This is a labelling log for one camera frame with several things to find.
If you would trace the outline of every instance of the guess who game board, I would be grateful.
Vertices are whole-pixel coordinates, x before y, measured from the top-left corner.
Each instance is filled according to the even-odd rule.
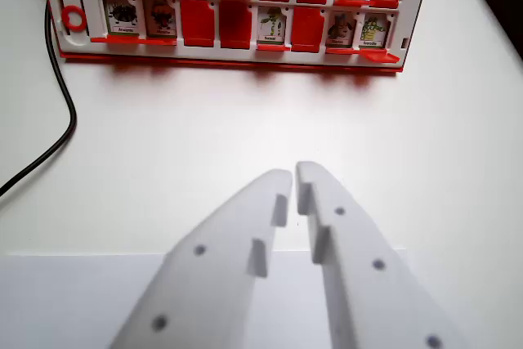
[[[63,57],[404,67],[422,0],[49,0]]]

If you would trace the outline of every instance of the cartoon animal card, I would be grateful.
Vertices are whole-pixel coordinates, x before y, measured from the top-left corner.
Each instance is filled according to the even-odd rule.
[[[128,0],[104,0],[110,34],[138,35],[136,7]]]
[[[177,23],[167,0],[144,0],[145,26],[150,37],[177,36]]]
[[[349,48],[352,47],[356,21],[348,11],[335,11],[332,14],[325,40],[326,47]]]
[[[387,40],[390,23],[385,14],[365,15],[363,29],[361,30],[362,48],[383,48]]]
[[[285,41],[285,21],[279,7],[258,8],[258,42],[264,44],[283,44]]]

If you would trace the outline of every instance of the red circle marker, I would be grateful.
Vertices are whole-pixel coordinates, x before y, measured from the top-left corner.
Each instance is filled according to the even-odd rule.
[[[71,24],[71,21],[69,18],[69,14],[71,12],[74,12],[80,16],[80,18],[82,20],[82,22],[80,22],[80,25]],[[64,25],[67,29],[73,30],[74,32],[82,32],[87,27],[87,18],[85,16],[85,12],[83,12],[83,10],[80,7],[76,7],[76,6],[65,6],[64,7],[64,9],[62,10],[62,21],[64,22]]]

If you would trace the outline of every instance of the gripper jaw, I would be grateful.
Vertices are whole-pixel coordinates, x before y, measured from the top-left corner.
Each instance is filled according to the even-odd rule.
[[[325,168],[297,165],[297,209],[322,266],[333,349],[467,346],[369,215]]]
[[[256,277],[285,226],[293,175],[272,170],[225,202],[166,255],[113,349],[236,349]]]

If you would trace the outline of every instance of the black cable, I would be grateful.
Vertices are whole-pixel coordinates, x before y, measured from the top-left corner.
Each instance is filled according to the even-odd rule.
[[[47,149],[42,155],[40,155],[40,157],[35,159],[27,167],[18,172],[11,180],[9,180],[6,184],[0,187],[0,197],[2,197],[2,195],[8,192],[18,181],[22,180],[24,177],[29,175],[40,164],[42,164],[49,157],[51,157],[61,146],[63,146],[64,143],[67,142],[68,139],[71,138],[71,136],[74,133],[74,130],[76,129],[76,109],[74,108],[73,99],[69,94],[69,90],[67,89],[67,85],[65,84],[64,77],[60,72],[60,66],[58,65],[58,60],[56,59],[55,48],[52,45],[51,13],[49,11],[49,3],[46,4],[46,12],[44,17],[44,33],[46,38],[47,54],[49,55],[49,60],[51,61],[52,69],[55,72],[56,81],[58,81],[60,90],[62,91],[62,94],[65,98],[65,103],[67,104],[67,108],[69,109],[69,126],[65,130],[64,134],[60,137],[60,139],[58,139],[58,141],[56,141],[53,144],[53,146]]]

